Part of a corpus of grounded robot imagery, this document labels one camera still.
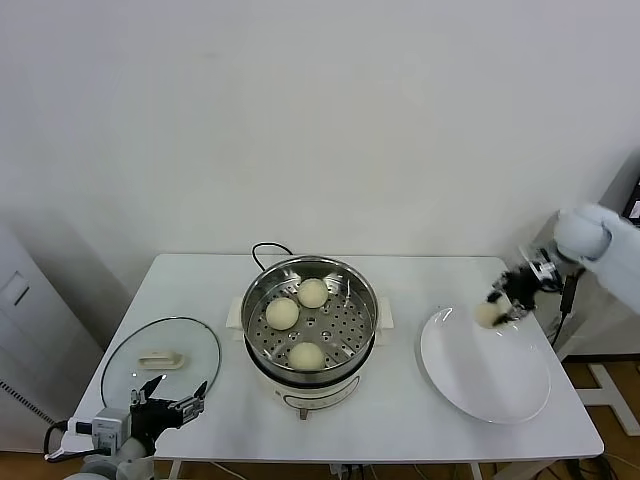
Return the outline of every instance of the steamed bun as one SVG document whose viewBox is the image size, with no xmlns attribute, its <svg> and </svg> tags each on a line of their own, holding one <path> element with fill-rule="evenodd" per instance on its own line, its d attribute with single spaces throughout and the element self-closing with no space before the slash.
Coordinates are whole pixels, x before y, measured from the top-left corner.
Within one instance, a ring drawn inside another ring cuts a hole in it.
<svg viewBox="0 0 640 480">
<path fill-rule="evenodd" d="M 319 278 L 305 280 L 298 289 L 298 300 L 307 308 L 318 308 L 329 298 L 327 285 Z"/>
<path fill-rule="evenodd" d="M 324 354 L 315 343 L 302 342 L 289 352 L 289 365 L 295 370 L 320 370 L 324 367 Z"/>
<path fill-rule="evenodd" d="M 287 330 L 298 321 L 299 309 L 290 298 L 276 298 L 267 306 L 267 324 L 274 330 Z"/>
</svg>

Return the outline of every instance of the robotic hand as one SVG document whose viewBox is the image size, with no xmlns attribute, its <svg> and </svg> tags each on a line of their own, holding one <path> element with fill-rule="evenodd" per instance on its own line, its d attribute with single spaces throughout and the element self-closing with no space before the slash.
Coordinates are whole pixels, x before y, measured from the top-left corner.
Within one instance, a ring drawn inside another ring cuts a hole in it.
<svg viewBox="0 0 640 480">
<path fill-rule="evenodd" d="M 504 272 L 487 297 L 489 303 L 496 303 L 502 295 L 511 301 L 511 308 L 494 326 L 534 310 L 534 295 L 539 291 L 563 293 L 560 309 L 566 316 L 585 269 L 618 300 L 640 313 L 640 230 L 617 213 L 600 205 L 561 211 L 553 240 L 521 252 L 526 263 Z"/>
<path fill-rule="evenodd" d="M 45 460 L 50 463 L 85 457 L 81 473 L 67 480 L 151 480 L 153 454 L 158 437 L 168 428 L 180 428 L 204 411 L 204 382 L 192 396 L 179 401 L 151 398 L 164 378 L 160 375 L 132 390 L 129 411 L 105 408 L 91 423 L 73 419 L 49 428 L 44 440 Z M 62 449 L 49 455 L 52 430 L 75 430 L 91 435 L 94 450 L 66 454 Z"/>
</svg>

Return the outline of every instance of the cable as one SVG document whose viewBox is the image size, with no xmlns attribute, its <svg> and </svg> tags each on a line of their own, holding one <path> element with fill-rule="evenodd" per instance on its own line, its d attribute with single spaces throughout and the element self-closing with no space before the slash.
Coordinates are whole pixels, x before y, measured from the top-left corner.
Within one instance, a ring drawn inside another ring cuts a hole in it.
<svg viewBox="0 0 640 480">
<path fill-rule="evenodd" d="M 558 475 L 556 472 L 553 471 L 553 469 L 551 467 L 547 467 L 547 470 L 549 470 L 549 473 L 551 473 L 551 475 L 553 475 L 554 477 L 556 477 L 557 480 L 562 480 L 560 478 L 560 475 Z"/>
<path fill-rule="evenodd" d="M 604 453 L 603 455 L 604 455 L 605 457 L 609 457 L 609 458 L 613 458 L 613 459 L 615 459 L 615 460 L 618 460 L 619 462 L 622 462 L 622 463 L 624 463 L 625 465 L 627 465 L 627 466 L 629 466 L 629 467 L 631 467 L 631 468 L 635 468 L 636 470 L 640 471 L 640 467 L 639 467 L 638 465 L 636 465 L 636 464 L 634 464 L 634 463 L 631 463 L 630 461 L 625 460 L 624 458 L 619 457 L 618 455 L 614 455 L 614 454 L 612 454 L 612 453 Z"/>
<path fill-rule="evenodd" d="M 567 280 L 564 282 L 564 288 L 562 289 L 562 299 L 560 300 L 560 324 L 556 330 L 553 340 L 551 340 L 551 346 L 553 347 L 560 336 L 564 321 L 567 319 L 571 310 L 573 310 L 573 300 L 576 297 L 576 289 L 578 288 L 578 280 L 584 275 L 586 269 L 581 268 L 573 275 L 567 276 Z"/>
<path fill-rule="evenodd" d="M 223 472 L 227 472 L 229 475 L 233 475 L 236 478 L 239 478 L 240 480 L 248 480 L 247 477 L 243 477 L 242 475 L 240 475 L 239 473 L 234 472 L 233 470 L 229 470 L 227 467 L 220 465 L 217 462 L 211 462 L 213 465 L 215 465 L 216 467 L 218 467 L 220 470 L 222 470 Z"/>
<path fill-rule="evenodd" d="M 46 433 L 44 434 L 44 445 L 42 447 L 42 451 L 45 455 L 49 455 L 49 442 L 51 441 L 51 434 L 54 430 L 60 430 L 61 432 L 66 432 L 68 428 L 68 423 L 66 420 L 61 422 L 55 422 L 53 425 L 50 425 L 47 428 Z"/>
<path fill-rule="evenodd" d="M 47 458 L 48 463 L 60 463 L 66 462 L 73 458 L 86 457 L 87 455 L 111 455 L 111 450 L 108 448 L 94 448 L 93 450 L 85 450 L 84 452 L 65 453 L 59 457 Z"/>
<path fill-rule="evenodd" d="M 600 455 L 590 460 L 590 465 L 593 465 L 595 470 L 588 470 L 580 465 L 580 460 L 571 459 L 565 460 L 564 464 L 567 469 L 567 473 L 572 480 L 586 480 L 583 473 L 594 475 L 598 480 L 617 480 L 618 474 L 613 469 L 609 461 Z"/>
<path fill-rule="evenodd" d="M 81 430 L 86 431 L 86 427 L 87 427 L 86 423 L 78 422 L 78 425 L 81 426 Z M 71 460 L 72 458 L 80 458 L 80 457 L 85 457 L 87 455 L 93 455 L 93 454 L 111 455 L 111 450 L 109 450 L 108 448 L 95 448 L 93 450 L 85 450 L 84 452 L 64 453 L 62 455 L 58 455 L 57 457 L 50 457 L 49 442 L 51 441 L 51 434 L 53 433 L 54 430 L 66 432 L 68 428 L 69 428 L 68 420 L 62 420 L 61 422 L 56 422 L 53 425 L 49 426 L 49 428 L 47 428 L 47 431 L 44 434 L 44 445 L 42 446 L 42 451 L 44 452 L 44 458 L 48 463 L 66 462 L 67 460 Z"/>
<path fill-rule="evenodd" d="M 281 245 L 279 243 L 275 243 L 275 242 L 260 242 L 260 243 L 256 243 L 251 248 L 251 256 L 253 257 L 253 260 L 258 264 L 258 266 L 260 267 L 260 269 L 263 272 L 265 271 L 265 268 L 262 265 L 262 263 L 260 263 L 260 260 L 258 260 L 258 257 L 256 255 L 256 249 L 260 248 L 260 247 L 277 247 L 277 248 L 281 248 L 282 250 L 287 252 L 289 255 L 293 255 L 293 252 L 291 250 L 289 250 L 287 247 L 285 247 L 284 245 Z"/>
<path fill-rule="evenodd" d="M 422 480 L 429 480 L 427 476 L 418 468 L 418 465 L 414 463 L 413 468 L 415 468 L 416 472 L 418 472 L 418 475 L 420 475 L 420 478 L 422 478 Z"/>
<path fill-rule="evenodd" d="M 562 314 L 562 317 L 560 318 L 560 324 L 558 325 L 558 328 L 556 329 L 556 333 L 553 336 L 553 340 L 551 340 L 551 346 L 553 347 L 556 344 L 556 340 L 558 340 L 558 337 L 560 336 L 560 331 L 562 330 L 562 326 L 564 325 L 564 321 L 567 318 L 567 314 Z"/>
</svg>

